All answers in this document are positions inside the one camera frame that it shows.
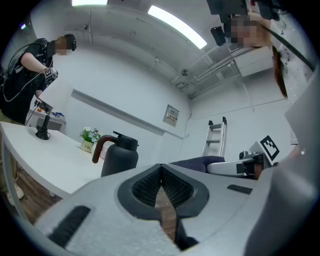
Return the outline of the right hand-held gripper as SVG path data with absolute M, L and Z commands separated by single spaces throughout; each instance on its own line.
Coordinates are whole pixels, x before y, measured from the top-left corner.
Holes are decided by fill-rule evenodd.
M 241 161 L 216 162 L 206 166 L 206 172 L 213 175 L 245 175 L 259 179 L 262 171 L 277 166 L 275 160 L 280 153 L 269 135 L 256 141 L 248 151 L 239 154 Z

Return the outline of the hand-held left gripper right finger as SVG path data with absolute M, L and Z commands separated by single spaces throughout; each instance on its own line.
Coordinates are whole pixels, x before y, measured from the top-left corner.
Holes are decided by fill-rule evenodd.
M 250 233 L 262 212 L 262 181 L 162 165 L 182 184 L 175 206 L 175 240 L 161 243 L 163 256 L 243 256 Z

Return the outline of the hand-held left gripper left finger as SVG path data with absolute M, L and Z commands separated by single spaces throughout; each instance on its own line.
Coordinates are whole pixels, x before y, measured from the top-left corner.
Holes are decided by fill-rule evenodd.
M 180 249 L 157 220 L 137 219 L 119 203 L 118 188 L 137 167 L 95 179 L 49 208 L 35 227 L 49 236 L 77 206 L 90 209 L 65 249 L 79 256 L 176 256 Z

